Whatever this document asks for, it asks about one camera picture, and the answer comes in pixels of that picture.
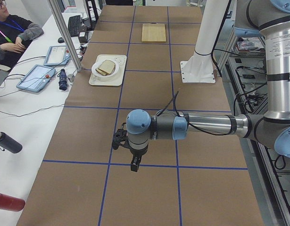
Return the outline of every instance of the label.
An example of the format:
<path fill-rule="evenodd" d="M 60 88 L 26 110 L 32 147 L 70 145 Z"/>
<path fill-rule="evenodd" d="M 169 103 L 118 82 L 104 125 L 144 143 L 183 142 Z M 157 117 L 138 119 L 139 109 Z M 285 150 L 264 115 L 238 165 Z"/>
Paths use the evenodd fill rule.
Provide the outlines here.
<path fill-rule="evenodd" d="M 290 57 L 290 34 L 266 40 L 266 60 Z"/>

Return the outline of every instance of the white desk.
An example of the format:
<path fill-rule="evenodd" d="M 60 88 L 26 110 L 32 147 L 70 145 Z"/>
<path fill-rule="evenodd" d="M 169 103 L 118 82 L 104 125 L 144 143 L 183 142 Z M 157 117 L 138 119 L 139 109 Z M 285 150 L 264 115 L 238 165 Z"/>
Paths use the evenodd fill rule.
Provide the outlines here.
<path fill-rule="evenodd" d="M 68 18 L 73 15 L 77 13 L 63 14 L 65 22 L 67 23 Z M 19 61 L 46 56 L 49 46 L 64 45 L 57 42 L 61 35 L 53 16 L 48 19 L 43 30 L 44 35 L 31 43 Z M 79 48 L 78 38 L 73 37 L 72 40 L 75 48 Z M 26 74 L 35 64 L 42 65 L 43 63 L 44 58 L 29 60 L 17 65 L 10 74 Z M 69 61 L 65 71 L 67 75 L 75 71 L 72 61 Z M 11 78 L 22 78 L 22 76 L 15 75 Z M 0 96 L 17 91 L 18 82 L 19 80 L 6 80 L 5 88 L 0 89 Z M 68 82 L 68 90 L 61 91 L 58 82 L 59 78 L 51 80 L 38 94 L 19 91 L 0 97 L 0 110 L 22 115 L 41 108 L 61 105 L 65 102 L 71 86 Z M 0 193 L 27 199 L 62 109 L 63 107 L 55 107 L 23 117 L 0 113 L 0 131 L 5 132 L 23 146 L 22 151 L 17 154 L 0 150 Z M 0 226 L 15 226 L 21 212 L 0 210 Z"/>

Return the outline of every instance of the black keyboard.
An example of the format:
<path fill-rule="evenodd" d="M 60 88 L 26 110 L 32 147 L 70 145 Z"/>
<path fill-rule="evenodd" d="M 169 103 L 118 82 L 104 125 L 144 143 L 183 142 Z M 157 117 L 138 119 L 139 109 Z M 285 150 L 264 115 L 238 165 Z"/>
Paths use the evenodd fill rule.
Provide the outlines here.
<path fill-rule="evenodd" d="M 79 28 L 81 26 L 81 16 L 71 16 L 68 19 L 68 31 L 71 37 L 78 36 L 79 35 Z"/>

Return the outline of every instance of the plate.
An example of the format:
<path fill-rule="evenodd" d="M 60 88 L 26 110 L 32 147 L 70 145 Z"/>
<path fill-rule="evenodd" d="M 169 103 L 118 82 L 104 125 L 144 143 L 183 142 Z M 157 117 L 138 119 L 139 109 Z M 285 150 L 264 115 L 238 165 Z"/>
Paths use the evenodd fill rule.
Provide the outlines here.
<path fill-rule="evenodd" d="M 112 61 L 113 63 L 115 63 L 116 67 L 115 67 L 114 71 L 113 71 L 110 75 L 106 75 L 106 76 L 104 76 L 104 75 L 102 75 L 102 74 L 100 74 L 100 73 L 98 73 L 98 72 L 96 71 L 96 68 L 100 67 L 100 65 L 101 65 L 104 61 L 105 61 L 105 60 L 103 60 L 103 61 L 98 61 L 98 62 L 94 63 L 94 65 L 91 67 L 91 72 L 92 72 L 95 76 L 97 76 L 97 77 L 99 77 L 99 78 L 102 78 L 102 79 L 109 79 L 110 77 L 114 76 L 114 75 L 118 72 L 118 70 L 119 70 L 119 65 L 118 65 L 118 63 L 117 63 L 116 61 L 114 61 L 114 60 L 110 60 L 110 61 Z"/>

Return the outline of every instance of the lanyard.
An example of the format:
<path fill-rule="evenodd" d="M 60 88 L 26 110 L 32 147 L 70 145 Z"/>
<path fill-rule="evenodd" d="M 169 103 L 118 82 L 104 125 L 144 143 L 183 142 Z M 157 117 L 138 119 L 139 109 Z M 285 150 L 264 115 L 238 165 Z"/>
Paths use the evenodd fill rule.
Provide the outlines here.
<path fill-rule="evenodd" d="M 17 29 L 21 32 L 24 32 L 24 29 L 16 21 L 14 21 L 14 20 L 10 20 L 10 21 L 12 21 L 16 26 L 13 26 L 11 24 L 8 24 L 8 23 L 2 22 L 2 21 L 0 21 L 0 24 L 4 24 L 4 25 L 9 26 L 11 28 Z"/>
<path fill-rule="evenodd" d="M 11 39 L 9 39 L 7 36 L 5 36 L 4 33 L 2 33 L 2 31 L 0 30 L 0 34 L 2 34 L 2 36 L 9 42 L 9 43 L 13 43 Z"/>
<path fill-rule="evenodd" d="M 14 20 L 11 20 L 17 27 L 13 26 L 13 25 L 10 25 L 8 23 L 5 23 L 5 22 L 2 22 L 0 21 L 1 24 L 4 24 L 6 26 L 9 26 L 11 28 L 14 28 L 14 29 L 17 29 L 19 31 L 22 31 L 24 32 L 24 29 Z M 0 30 L 0 34 L 9 42 L 9 43 L 13 43 L 11 39 L 9 39 L 1 30 Z"/>

